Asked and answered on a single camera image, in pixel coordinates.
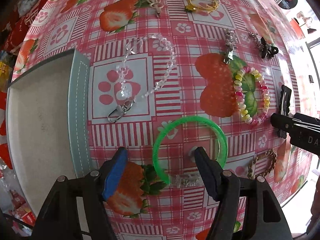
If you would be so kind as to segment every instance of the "table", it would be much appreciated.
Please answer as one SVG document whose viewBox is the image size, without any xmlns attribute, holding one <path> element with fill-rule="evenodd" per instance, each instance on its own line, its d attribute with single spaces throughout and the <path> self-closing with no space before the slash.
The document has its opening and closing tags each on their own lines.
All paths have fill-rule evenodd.
<svg viewBox="0 0 320 240">
<path fill-rule="evenodd" d="M 184 11 L 186 0 L 162 0 L 164 8 L 157 18 L 153 9 L 144 7 L 143 0 L 112 5 L 116 1 L 119 0 L 49 0 L 25 38 L 13 79 L 36 63 L 71 48 L 77 48 L 90 60 L 88 131 L 92 161 L 99 167 L 119 146 L 129 150 L 130 162 L 122 183 L 105 205 L 118 237 L 188 240 L 210 227 L 218 203 L 204 187 L 163 188 L 163 184 L 155 183 L 152 166 L 147 166 L 152 164 L 152 145 L 159 132 L 182 116 L 210 118 L 222 128 L 229 145 L 224 168 L 238 176 L 247 176 L 247 165 L 254 157 L 275 149 L 278 162 L 266 179 L 279 202 L 293 194 L 308 174 L 312 154 L 291 146 L 289 138 L 286 141 L 278 138 L 268 121 L 251 127 L 240 121 L 238 112 L 228 116 L 230 111 L 223 110 L 221 102 L 204 100 L 208 94 L 224 98 L 220 87 L 229 79 L 224 77 L 220 83 L 210 83 L 197 71 L 205 64 L 212 64 L 215 69 L 226 67 L 220 64 L 220 53 L 225 51 L 225 29 L 235 30 L 238 48 L 231 71 L 247 65 L 263 74 L 271 97 L 268 116 L 277 111 L 282 84 L 292 89 L 292 114 L 300 111 L 316 116 L 314 88 L 308 82 L 309 66 L 303 61 L 304 52 L 296 34 L 278 6 L 272 0 L 221 0 L 212 13 L 191 14 Z M 100 21 L 103 11 L 109 15 Z M 247 29 L 258 32 L 269 43 L 274 42 L 279 48 L 276 57 L 261 59 Z M 109 113 L 123 102 L 115 69 L 125 54 L 125 45 L 136 37 L 153 33 L 162 34 L 175 45 L 177 68 L 159 92 L 111 124 L 107 120 Z M 153 87 L 165 73 L 167 60 L 164 47 L 150 40 L 140 53 L 130 56 L 131 71 L 126 79 L 133 94 L 145 93 Z M 248 103 L 252 113 L 261 106 L 259 98 L 259 92 L 252 91 Z M 230 99 L 224 99 L 232 105 Z M 196 172 L 191 153 L 197 146 L 204 147 L 211 157 L 218 152 L 216 139 L 207 128 L 197 124 L 177 127 L 163 141 L 160 162 L 170 173 Z M 266 158 L 258 161 L 254 173 L 263 172 L 269 161 Z M 241 198 L 237 216 L 240 225 L 244 209 L 245 199 Z"/>
</svg>

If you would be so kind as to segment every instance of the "red packaging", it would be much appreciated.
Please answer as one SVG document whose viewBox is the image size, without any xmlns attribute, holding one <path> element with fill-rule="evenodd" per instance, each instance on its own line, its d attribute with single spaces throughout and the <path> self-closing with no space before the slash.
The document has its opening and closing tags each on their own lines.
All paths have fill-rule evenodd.
<svg viewBox="0 0 320 240">
<path fill-rule="evenodd" d="M 18 209 L 21 207 L 24 203 L 26 203 L 26 200 L 23 196 L 21 196 L 19 193 L 17 193 L 15 190 L 9 190 L 12 196 L 12 204 L 15 209 Z"/>
<path fill-rule="evenodd" d="M 36 217 L 34 216 L 28 204 L 23 204 L 21 207 L 14 211 L 14 214 L 16 218 L 31 226 L 34 226 L 36 223 Z"/>
</svg>

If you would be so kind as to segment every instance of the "clear bead keychain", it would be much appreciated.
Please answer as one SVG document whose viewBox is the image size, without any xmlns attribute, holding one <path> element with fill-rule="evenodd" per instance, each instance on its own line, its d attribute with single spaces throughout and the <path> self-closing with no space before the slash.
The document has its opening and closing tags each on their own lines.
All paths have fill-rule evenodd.
<svg viewBox="0 0 320 240">
<path fill-rule="evenodd" d="M 148 90 L 145 94 L 143 94 L 140 97 L 134 97 L 133 99 L 129 99 L 132 96 L 131 91 L 128 89 L 128 86 L 126 84 L 125 76 L 128 74 L 130 68 L 127 65 L 127 60 L 129 55 L 131 54 L 137 54 L 140 50 L 140 48 L 143 46 L 143 42 L 146 41 L 147 39 L 158 39 L 160 43 L 164 44 L 164 48 L 170 53 L 170 59 L 167 63 L 167 70 L 162 77 L 162 79 L 158 82 L 156 82 L 156 85 Z M 108 115 L 108 120 L 111 123 L 115 123 L 118 121 L 122 116 L 124 116 L 133 106 L 134 103 L 137 103 L 139 100 L 143 98 L 147 98 L 150 94 L 153 94 L 157 92 L 159 89 L 161 89 L 168 77 L 170 76 L 170 72 L 176 65 L 176 53 L 174 52 L 173 46 L 170 41 L 167 40 L 167 38 L 164 38 L 161 34 L 153 34 L 149 35 L 140 39 L 134 39 L 133 40 L 133 46 L 131 46 L 131 42 L 127 43 L 126 45 L 126 54 L 124 56 L 124 59 L 122 60 L 121 65 L 118 65 L 116 67 L 116 71 L 119 75 L 119 82 L 121 84 L 121 96 L 123 98 L 126 98 L 127 100 L 123 103 L 123 105 L 118 105 L 114 111 L 112 111 Z M 118 115 L 116 117 L 112 117 L 111 115 L 115 114 L 118 112 Z"/>
</svg>

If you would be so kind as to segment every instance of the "pink and yellow bead bracelet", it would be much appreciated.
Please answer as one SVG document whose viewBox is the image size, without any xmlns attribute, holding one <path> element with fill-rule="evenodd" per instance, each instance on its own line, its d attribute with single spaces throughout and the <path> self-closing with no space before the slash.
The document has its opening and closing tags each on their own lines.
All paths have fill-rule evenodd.
<svg viewBox="0 0 320 240">
<path fill-rule="evenodd" d="M 260 84 L 260 88 L 263 94 L 262 111 L 257 114 L 258 117 L 254 117 L 254 118 L 248 114 L 248 110 L 246 109 L 247 106 L 244 104 L 244 94 L 242 93 L 242 78 L 246 73 L 250 73 L 255 77 L 255 79 Z M 243 67 L 237 72 L 235 78 L 236 80 L 234 83 L 235 83 L 235 91 L 236 91 L 235 92 L 236 101 L 237 101 L 238 110 L 240 112 L 242 121 L 251 125 L 262 124 L 264 120 L 267 118 L 269 105 L 270 105 L 269 91 L 268 91 L 268 88 L 266 87 L 266 83 L 263 79 L 263 76 L 261 75 L 261 73 L 259 73 L 258 70 L 256 70 L 253 67 Z"/>
</svg>

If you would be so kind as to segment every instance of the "jewelry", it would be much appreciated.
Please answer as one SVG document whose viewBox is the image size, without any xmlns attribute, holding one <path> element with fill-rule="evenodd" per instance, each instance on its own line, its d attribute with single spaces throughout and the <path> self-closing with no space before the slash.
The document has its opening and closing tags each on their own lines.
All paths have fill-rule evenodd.
<svg viewBox="0 0 320 240">
<path fill-rule="evenodd" d="M 156 10 L 156 15 L 160 18 L 161 9 L 164 7 L 161 0 L 146 0 L 149 3 L 149 6 Z"/>
<path fill-rule="evenodd" d="M 246 109 L 246 105 L 244 104 L 244 94 L 242 93 L 242 78 L 244 74 L 250 73 L 254 75 L 255 79 L 259 82 L 260 88 L 263 93 L 263 109 L 261 113 L 258 114 L 257 118 L 252 118 L 248 114 L 248 110 Z M 268 87 L 266 86 L 266 83 L 263 79 L 263 76 L 261 73 L 259 73 L 258 70 L 256 70 L 254 67 L 243 67 L 239 71 L 237 71 L 237 74 L 235 76 L 236 80 L 235 83 L 235 94 L 236 94 L 236 100 L 238 104 L 238 109 L 241 115 L 241 119 L 248 124 L 251 125 L 260 125 L 264 122 L 264 120 L 267 118 L 269 105 L 270 105 L 270 96 Z"/>
<path fill-rule="evenodd" d="M 271 164 L 270 164 L 269 168 L 267 168 L 267 170 L 265 172 L 262 172 L 258 175 L 253 175 L 252 174 L 253 173 L 253 169 L 252 169 L 253 165 L 255 165 L 258 160 L 264 159 L 268 156 L 271 156 Z M 267 176 L 272 170 L 274 170 L 276 162 L 277 162 L 277 154 L 273 149 L 267 150 L 264 154 L 258 155 L 248 165 L 248 178 L 255 179 L 258 176 L 263 176 L 263 177 Z"/>
<path fill-rule="evenodd" d="M 227 52 L 223 59 L 223 62 L 229 64 L 231 60 L 233 60 L 233 50 L 237 48 L 236 42 L 238 37 L 233 30 L 226 29 L 226 46 Z"/>
<path fill-rule="evenodd" d="M 186 116 L 169 123 L 159 133 L 155 143 L 153 144 L 152 161 L 153 161 L 153 166 L 155 167 L 156 173 L 158 174 L 159 178 L 165 183 L 171 184 L 175 187 L 189 187 L 189 186 L 198 187 L 203 185 L 203 181 L 201 179 L 199 172 L 193 175 L 174 175 L 174 176 L 170 175 L 169 176 L 164 172 L 164 170 L 162 169 L 159 163 L 158 151 L 164 137 L 178 125 L 181 125 L 187 122 L 199 122 L 199 123 L 205 124 L 206 126 L 209 126 L 213 130 L 213 132 L 217 136 L 218 143 L 219 143 L 219 153 L 218 153 L 217 162 L 220 164 L 222 168 L 226 164 L 226 160 L 228 156 L 227 138 L 224 135 L 221 128 L 215 122 L 200 116 Z"/>
<path fill-rule="evenodd" d="M 212 3 L 207 4 L 207 7 L 202 7 L 200 5 L 194 5 L 191 1 L 192 0 L 187 0 L 188 5 L 185 6 L 185 10 L 187 12 L 196 12 L 198 10 L 201 10 L 201 11 L 206 11 L 206 12 L 210 13 L 210 12 L 216 10 L 220 5 L 220 0 L 210 0 L 210 1 L 212 1 Z"/>
<path fill-rule="evenodd" d="M 160 88 L 164 86 L 168 77 L 170 76 L 170 72 L 176 65 L 176 53 L 174 52 L 173 46 L 167 38 L 164 38 L 161 34 L 153 34 L 149 35 L 140 39 L 134 39 L 133 41 L 127 43 L 126 47 L 126 54 L 124 59 L 122 60 L 122 64 L 116 67 L 116 71 L 119 75 L 119 82 L 121 84 L 121 96 L 126 98 L 127 100 L 124 102 L 122 106 L 118 105 L 114 111 L 112 111 L 108 115 L 109 122 L 115 123 L 118 121 L 122 116 L 124 116 L 133 106 L 134 103 L 139 101 L 139 98 L 134 97 L 133 99 L 129 99 L 132 96 L 131 91 L 129 91 L 128 86 L 126 84 L 126 80 L 124 79 L 125 76 L 128 74 L 130 68 L 127 65 L 127 59 L 130 54 L 137 54 L 139 50 L 142 48 L 143 42 L 147 39 L 158 39 L 161 44 L 164 44 L 164 48 L 170 53 L 170 59 L 167 63 L 167 70 L 163 76 L 163 78 L 156 82 L 155 87 L 147 91 L 145 94 L 141 96 L 141 98 L 147 98 L 150 94 L 157 92 Z M 112 117 L 113 113 L 118 112 L 116 117 Z"/>
<path fill-rule="evenodd" d="M 256 43 L 256 47 L 260 50 L 261 58 L 268 57 L 268 59 L 272 59 L 276 54 L 278 54 L 279 49 L 277 47 L 268 44 L 263 37 L 261 37 L 261 41 L 259 41 L 257 33 L 252 33 L 248 29 L 247 31 L 249 33 L 249 36 Z"/>
</svg>

